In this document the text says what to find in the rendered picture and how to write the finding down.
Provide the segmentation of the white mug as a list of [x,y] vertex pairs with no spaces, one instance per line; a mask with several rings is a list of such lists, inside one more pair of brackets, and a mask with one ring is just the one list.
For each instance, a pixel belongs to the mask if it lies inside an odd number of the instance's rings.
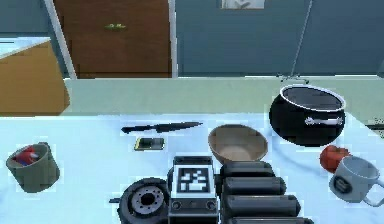
[[378,201],[367,197],[374,185],[384,189],[380,171],[371,162],[357,156],[344,157],[329,181],[329,189],[339,199],[349,203],[365,202],[371,207],[380,207],[384,205],[384,197]]

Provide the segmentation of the tan bowl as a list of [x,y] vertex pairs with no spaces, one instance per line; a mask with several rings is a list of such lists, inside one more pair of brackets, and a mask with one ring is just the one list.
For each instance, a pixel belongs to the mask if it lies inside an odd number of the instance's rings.
[[225,124],[214,128],[208,145],[221,163],[259,161],[268,153],[267,139],[256,129],[241,124]]

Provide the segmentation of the small yellow-edged phone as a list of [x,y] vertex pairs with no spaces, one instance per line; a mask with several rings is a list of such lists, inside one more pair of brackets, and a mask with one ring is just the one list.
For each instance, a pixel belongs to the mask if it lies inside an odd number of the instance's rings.
[[138,138],[134,150],[147,151],[147,150],[162,150],[164,148],[165,140],[163,138]]

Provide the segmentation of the orange wooden cabinet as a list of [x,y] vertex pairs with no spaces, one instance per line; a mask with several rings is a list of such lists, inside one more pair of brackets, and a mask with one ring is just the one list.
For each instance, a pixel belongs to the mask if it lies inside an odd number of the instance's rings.
[[56,116],[69,105],[48,37],[0,38],[0,115]]

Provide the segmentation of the framed wall picture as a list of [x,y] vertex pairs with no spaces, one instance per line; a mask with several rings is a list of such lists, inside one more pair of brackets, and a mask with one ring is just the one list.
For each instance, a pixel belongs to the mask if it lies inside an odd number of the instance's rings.
[[265,0],[222,0],[222,9],[231,10],[254,10],[263,9]]

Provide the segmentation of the red apple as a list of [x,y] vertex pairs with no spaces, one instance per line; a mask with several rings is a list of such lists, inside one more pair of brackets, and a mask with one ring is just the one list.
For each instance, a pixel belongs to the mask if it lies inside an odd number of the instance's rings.
[[337,147],[335,145],[328,145],[320,153],[319,161],[320,165],[328,172],[334,173],[341,162],[341,160],[350,156],[351,153],[348,149]]

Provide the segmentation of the black pot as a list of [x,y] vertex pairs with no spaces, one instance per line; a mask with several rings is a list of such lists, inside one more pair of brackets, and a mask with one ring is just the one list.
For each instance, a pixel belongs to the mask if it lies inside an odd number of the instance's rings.
[[333,142],[345,125],[346,102],[337,93],[308,84],[280,89],[269,110],[274,132],[295,145],[320,147]]

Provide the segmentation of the brown wooden door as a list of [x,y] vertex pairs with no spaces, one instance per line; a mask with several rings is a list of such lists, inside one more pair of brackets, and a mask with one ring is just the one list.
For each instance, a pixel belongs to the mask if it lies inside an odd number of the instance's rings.
[[[169,78],[168,0],[54,0],[79,79]],[[106,30],[108,24],[124,30]]]

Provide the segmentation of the grey-green cup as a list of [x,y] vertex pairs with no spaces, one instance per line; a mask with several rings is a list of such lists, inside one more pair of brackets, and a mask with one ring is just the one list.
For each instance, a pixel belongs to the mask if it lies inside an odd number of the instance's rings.
[[60,177],[60,169],[47,142],[18,149],[7,158],[5,164],[27,193],[46,190]]

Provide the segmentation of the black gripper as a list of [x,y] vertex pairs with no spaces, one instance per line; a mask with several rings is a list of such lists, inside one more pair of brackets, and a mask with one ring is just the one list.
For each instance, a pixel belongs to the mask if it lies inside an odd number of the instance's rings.
[[117,213],[121,224],[168,224],[169,193],[167,182],[144,178],[131,184],[119,198]]

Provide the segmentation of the black knife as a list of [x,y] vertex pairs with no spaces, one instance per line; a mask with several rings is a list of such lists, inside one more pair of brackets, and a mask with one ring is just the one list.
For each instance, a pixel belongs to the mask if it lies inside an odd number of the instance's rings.
[[147,131],[147,130],[155,130],[157,133],[164,133],[164,132],[188,129],[188,128],[196,127],[199,125],[201,125],[201,122],[179,122],[179,123],[122,127],[121,131],[126,134],[130,132]]

